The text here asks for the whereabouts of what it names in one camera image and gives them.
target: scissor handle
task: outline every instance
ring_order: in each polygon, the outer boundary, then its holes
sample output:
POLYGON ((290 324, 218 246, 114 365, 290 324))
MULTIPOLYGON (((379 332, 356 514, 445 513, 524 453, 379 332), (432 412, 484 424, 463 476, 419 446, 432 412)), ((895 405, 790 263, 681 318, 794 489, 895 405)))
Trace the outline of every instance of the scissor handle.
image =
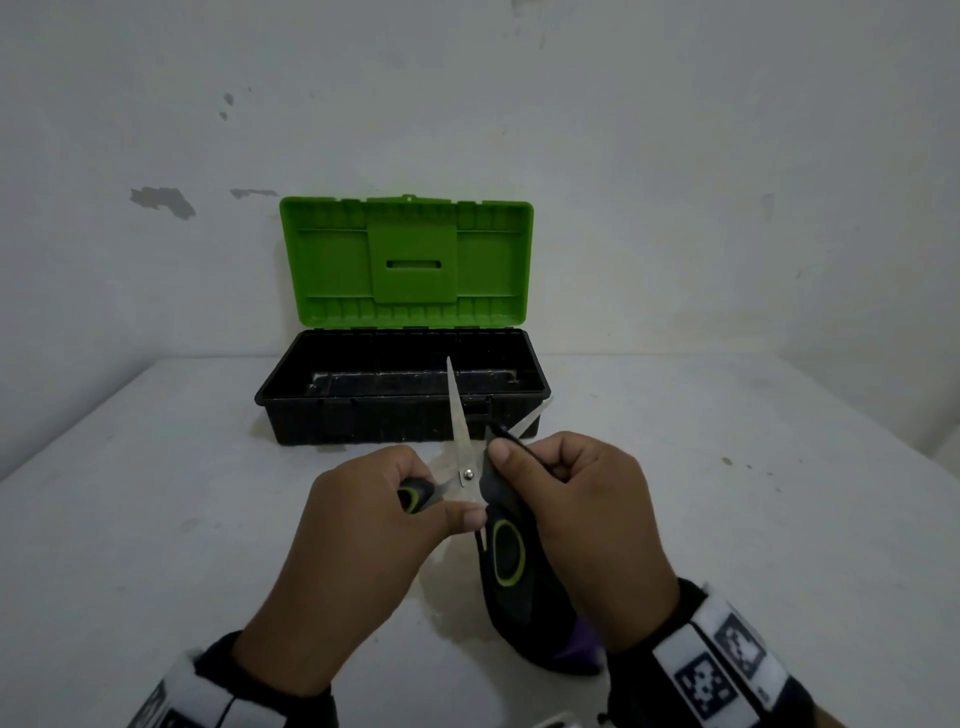
POLYGON ((396 496, 404 513, 419 513, 437 492, 437 486, 422 477, 408 477, 400 483, 396 496))

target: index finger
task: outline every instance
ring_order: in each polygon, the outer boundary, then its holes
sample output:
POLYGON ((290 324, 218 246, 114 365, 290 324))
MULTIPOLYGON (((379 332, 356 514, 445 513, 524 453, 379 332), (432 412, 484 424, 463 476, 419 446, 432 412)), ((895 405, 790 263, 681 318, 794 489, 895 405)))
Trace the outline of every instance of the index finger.
POLYGON ((595 463, 608 445, 578 432, 558 432, 528 447, 547 465, 566 467, 572 477, 595 463))
POLYGON ((400 483, 408 477, 422 477, 434 485, 437 484, 426 463, 420 460, 420 456, 409 445, 391 445, 364 455, 364 458, 369 459, 372 465, 382 471, 387 482, 394 488, 399 488, 400 483))

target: purple fabric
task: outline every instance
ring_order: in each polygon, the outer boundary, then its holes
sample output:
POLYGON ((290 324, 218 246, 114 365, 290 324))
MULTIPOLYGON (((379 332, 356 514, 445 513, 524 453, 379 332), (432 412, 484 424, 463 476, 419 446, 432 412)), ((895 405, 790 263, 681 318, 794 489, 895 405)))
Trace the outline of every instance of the purple fabric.
POLYGON ((573 631, 570 633, 566 647, 554 655, 553 659, 573 659, 599 665, 602 654, 603 643, 600 642, 597 633, 583 617, 578 617, 573 623, 573 631))

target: person's right hand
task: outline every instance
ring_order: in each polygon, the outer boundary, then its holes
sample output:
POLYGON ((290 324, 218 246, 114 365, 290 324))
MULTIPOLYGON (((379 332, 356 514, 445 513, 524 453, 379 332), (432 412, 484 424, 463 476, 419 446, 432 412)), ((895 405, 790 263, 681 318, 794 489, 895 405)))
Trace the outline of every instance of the person's right hand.
POLYGON ((509 440, 490 459, 537 517, 546 557, 577 612, 619 652, 654 632, 680 599, 636 460, 586 435, 560 432, 530 446, 554 473, 509 440))

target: toolbox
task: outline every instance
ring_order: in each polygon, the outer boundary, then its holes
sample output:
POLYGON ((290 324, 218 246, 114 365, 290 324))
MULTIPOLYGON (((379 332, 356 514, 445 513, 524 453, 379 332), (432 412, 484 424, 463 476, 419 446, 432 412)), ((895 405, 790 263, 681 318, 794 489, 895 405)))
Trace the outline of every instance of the toolbox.
POLYGON ((254 398, 276 440, 451 440, 448 356, 472 439, 546 400, 530 338, 512 328, 526 318, 533 216, 528 203, 413 195, 281 200, 309 329, 254 398))

